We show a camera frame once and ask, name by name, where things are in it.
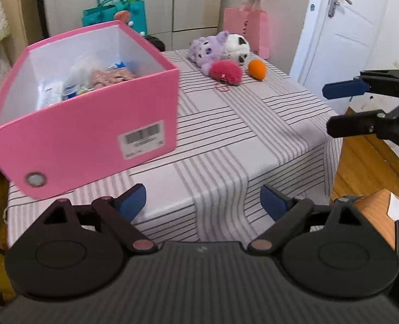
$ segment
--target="orange plush toy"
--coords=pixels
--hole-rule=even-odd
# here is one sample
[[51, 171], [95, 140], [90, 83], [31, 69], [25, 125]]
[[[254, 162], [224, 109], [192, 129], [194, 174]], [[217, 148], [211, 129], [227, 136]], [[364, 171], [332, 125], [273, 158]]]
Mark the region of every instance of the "orange plush toy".
[[262, 81], [267, 74], [267, 67], [259, 59], [253, 59], [248, 65], [248, 73], [251, 77]]

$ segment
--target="pink gift bag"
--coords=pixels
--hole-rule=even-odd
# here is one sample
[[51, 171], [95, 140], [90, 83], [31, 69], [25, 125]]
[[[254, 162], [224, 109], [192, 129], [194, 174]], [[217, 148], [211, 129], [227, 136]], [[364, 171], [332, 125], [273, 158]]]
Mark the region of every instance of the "pink gift bag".
[[226, 8], [224, 26], [231, 34], [243, 35], [251, 51], [261, 58], [270, 57], [269, 16], [262, 8], [263, 0], [246, 0], [238, 8]]

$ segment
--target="striped tablecloth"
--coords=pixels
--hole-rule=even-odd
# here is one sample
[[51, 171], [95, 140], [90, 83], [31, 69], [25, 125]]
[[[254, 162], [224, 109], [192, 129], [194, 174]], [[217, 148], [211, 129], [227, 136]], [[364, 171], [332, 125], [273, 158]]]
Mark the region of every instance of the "striped tablecloth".
[[[164, 55], [181, 70], [175, 151], [61, 196], [89, 204], [142, 183], [147, 203], [133, 224], [158, 244], [248, 243], [274, 223], [260, 204], [266, 183], [328, 204], [342, 141], [326, 133], [327, 105], [268, 63], [263, 82], [245, 75], [220, 92], [186, 50]], [[11, 184], [9, 245], [57, 198], [37, 201]]]

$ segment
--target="metal grommet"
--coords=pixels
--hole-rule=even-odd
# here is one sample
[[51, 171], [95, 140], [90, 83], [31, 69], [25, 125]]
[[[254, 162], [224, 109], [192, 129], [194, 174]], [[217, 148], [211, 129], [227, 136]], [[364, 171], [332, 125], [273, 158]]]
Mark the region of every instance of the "metal grommet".
[[140, 239], [134, 241], [132, 246], [137, 251], [149, 251], [155, 246], [155, 243], [151, 240]]
[[258, 239], [251, 242], [251, 247], [257, 251], [268, 251], [272, 249], [272, 243], [268, 240]]
[[25, 182], [31, 187], [42, 187], [46, 185], [46, 177], [39, 172], [28, 173]]

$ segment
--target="black and white plush toy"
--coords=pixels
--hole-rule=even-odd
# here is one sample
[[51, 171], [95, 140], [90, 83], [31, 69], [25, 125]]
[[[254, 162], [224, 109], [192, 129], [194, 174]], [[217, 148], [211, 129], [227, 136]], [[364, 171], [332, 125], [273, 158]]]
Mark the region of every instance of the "black and white plush toy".
[[222, 59], [230, 59], [239, 65], [243, 65], [250, 51], [251, 48], [244, 36], [229, 34]]

